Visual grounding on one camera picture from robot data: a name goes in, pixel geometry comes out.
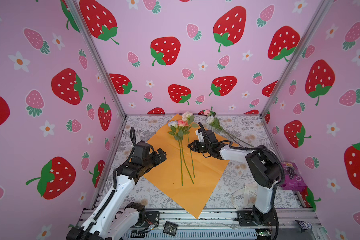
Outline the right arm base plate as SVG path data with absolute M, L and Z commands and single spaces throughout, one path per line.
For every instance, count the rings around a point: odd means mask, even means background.
M 237 221 L 241 227 L 276 227 L 278 225 L 274 210 L 270 210 L 266 214 L 252 211 L 237 211 Z

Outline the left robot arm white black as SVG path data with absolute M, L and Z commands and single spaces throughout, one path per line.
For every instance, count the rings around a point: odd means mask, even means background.
M 130 203 L 120 212 L 127 195 L 139 179 L 167 160 L 162 149 L 140 141 L 134 144 L 128 159 L 113 172 L 113 187 L 107 192 L 92 215 L 79 227 L 73 227 L 67 240 L 118 240 L 133 226 L 146 224 L 146 209 Z

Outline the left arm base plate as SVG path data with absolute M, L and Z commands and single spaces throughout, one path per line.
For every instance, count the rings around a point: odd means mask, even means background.
M 137 224 L 133 225 L 132 228 L 147 228 L 151 225 L 157 227 L 159 225 L 160 212 L 157 211 L 148 211 L 146 212 L 144 218 L 139 220 Z

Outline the orange wrapping paper sheet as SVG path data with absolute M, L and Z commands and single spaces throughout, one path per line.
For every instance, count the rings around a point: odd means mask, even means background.
M 195 218 L 204 208 L 232 208 L 233 190 L 225 185 L 224 178 L 234 163 L 192 153 L 187 145 L 196 140 L 195 129 L 180 141 L 170 135 L 167 123 L 178 119 L 150 116 L 143 122 L 140 138 L 155 149 L 163 149 L 167 160 L 145 175 L 136 199 L 148 208 L 182 208 Z

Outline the white fake rose stem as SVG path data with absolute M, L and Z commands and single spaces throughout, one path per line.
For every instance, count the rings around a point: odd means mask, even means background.
M 177 142 L 177 145 L 178 145 L 179 155 L 180 155 L 181 186 L 183 186 L 184 185 L 184 171 L 183 171 L 183 154 L 182 154 L 182 147 L 181 147 L 183 131 L 182 131 L 178 121 L 170 121 L 168 123 L 168 127 L 169 127 L 168 134 L 174 138 L 174 140 Z

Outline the white fake flower stem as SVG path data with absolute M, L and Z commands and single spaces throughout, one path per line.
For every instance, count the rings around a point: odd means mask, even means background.
M 229 132 L 227 132 L 220 124 L 220 120 L 218 118 L 216 118 L 215 116 L 213 115 L 210 115 L 207 117 L 207 120 L 206 120 L 206 123 L 212 127 L 213 129 L 217 130 L 218 132 L 222 132 L 226 135 L 228 135 L 235 143 L 237 143 L 240 147 L 243 147 L 241 145 L 241 143 L 245 144 L 247 147 L 251 147 L 251 148 L 254 148 L 253 145 L 239 139 L 238 137 L 230 134 Z

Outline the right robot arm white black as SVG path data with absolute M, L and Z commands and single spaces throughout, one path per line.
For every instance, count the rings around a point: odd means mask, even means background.
M 257 199 L 253 205 L 253 219 L 258 226 L 263 226 L 276 217 L 276 190 L 285 181 L 283 166 L 278 157 L 267 147 L 235 147 L 228 140 L 217 140 L 211 130 L 196 130 L 197 140 L 188 144 L 196 153 L 208 154 L 219 160 L 247 162 L 257 183 Z

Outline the pink fake rose stem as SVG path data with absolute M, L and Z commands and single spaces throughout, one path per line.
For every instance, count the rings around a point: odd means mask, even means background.
M 185 146 L 184 146 L 184 139 L 185 139 L 185 136 L 187 136 L 189 134 L 189 125 L 187 122 L 183 121 L 183 120 L 178 120 L 179 122 L 179 125 L 183 131 L 183 137 L 182 137 L 182 140 L 181 140 L 181 147 L 182 147 L 182 154 L 183 154 L 183 167 L 185 167 L 189 177 L 190 177 L 190 180 L 191 180 L 191 183 L 193 184 L 194 183 L 194 178 L 192 177 L 191 175 L 191 172 L 189 170 L 189 167 L 188 167 L 188 164 L 187 164 L 187 161 L 186 161 L 186 158 L 185 158 Z

